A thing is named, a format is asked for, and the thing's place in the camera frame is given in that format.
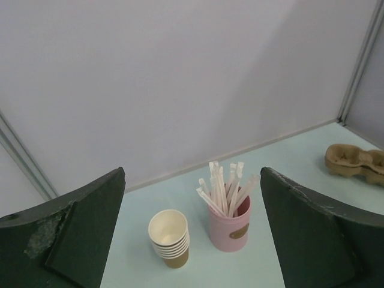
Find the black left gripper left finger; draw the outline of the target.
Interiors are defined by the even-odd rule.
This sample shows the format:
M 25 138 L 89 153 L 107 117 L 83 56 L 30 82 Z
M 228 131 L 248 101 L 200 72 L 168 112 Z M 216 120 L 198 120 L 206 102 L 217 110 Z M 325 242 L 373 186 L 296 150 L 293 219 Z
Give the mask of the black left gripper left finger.
M 122 167 L 1 218 L 1 287 L 100 287 L 125 190 Z

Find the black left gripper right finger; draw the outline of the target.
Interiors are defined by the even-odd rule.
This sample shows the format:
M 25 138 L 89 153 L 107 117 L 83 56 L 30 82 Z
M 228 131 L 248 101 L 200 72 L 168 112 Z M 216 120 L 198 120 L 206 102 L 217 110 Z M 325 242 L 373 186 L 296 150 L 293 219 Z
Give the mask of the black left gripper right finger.
M 383 216 L 270 167 L 260 187 L 286 287 L 383 287 Z

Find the brown pulp cup carrier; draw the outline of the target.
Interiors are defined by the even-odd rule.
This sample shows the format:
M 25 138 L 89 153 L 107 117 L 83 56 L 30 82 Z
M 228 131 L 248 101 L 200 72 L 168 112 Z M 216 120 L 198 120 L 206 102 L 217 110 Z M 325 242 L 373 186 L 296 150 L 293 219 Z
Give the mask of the brown pulp cup carrier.
M 345 178 L 363 176 L 368 184 L 383 186 L 383 151 L 363 150 L 358 146 L 333 144 L 325 153 L 330 175 Z

